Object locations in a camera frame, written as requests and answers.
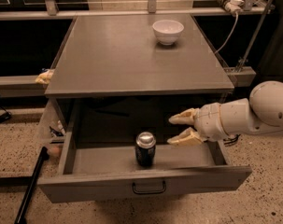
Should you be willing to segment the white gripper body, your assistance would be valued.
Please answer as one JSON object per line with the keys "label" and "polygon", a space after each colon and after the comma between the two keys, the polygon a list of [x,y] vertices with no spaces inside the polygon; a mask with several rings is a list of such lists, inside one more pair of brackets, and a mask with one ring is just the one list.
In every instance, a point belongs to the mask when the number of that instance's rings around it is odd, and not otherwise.
{"label": "white gripper body", "polygon": [[195,115],[195,130],[201,137],[212,142],[225,138],[225,132],[220,121],[219,108],[219,103],[204,105]]}

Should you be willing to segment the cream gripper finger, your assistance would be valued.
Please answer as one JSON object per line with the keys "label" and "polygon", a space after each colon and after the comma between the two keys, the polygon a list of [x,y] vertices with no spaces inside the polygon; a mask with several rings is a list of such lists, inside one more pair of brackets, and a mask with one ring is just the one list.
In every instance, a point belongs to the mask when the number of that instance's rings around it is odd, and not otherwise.
{"label": "cream gripper finger", "polygon": [[193,125],[195,117],[198,113],[198,108],[190,108],[187,109],[179,114],[175,114],[174,116],[170,117],[168,121],[171,124],[178,124],[178,125]]}
{"label": "cream gripper finger", "polygon": [[173,146],[195,146],[201,145],[205,138],[201,137],[192,127],[186,129],[182,133],[167,140],[169,145]]}

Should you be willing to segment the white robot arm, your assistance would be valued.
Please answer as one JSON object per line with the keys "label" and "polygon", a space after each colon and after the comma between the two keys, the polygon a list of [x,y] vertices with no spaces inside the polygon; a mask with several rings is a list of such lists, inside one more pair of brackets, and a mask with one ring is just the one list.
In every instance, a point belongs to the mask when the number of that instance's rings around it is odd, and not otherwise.
{"label": "white robot arm", "polygon": [[237,134],[283,134],[283,83],[265,81],[251,91],[248,99],[190,108],[172,116],[169,122],[189,125],[167,140],[174,146],[217,142]]}

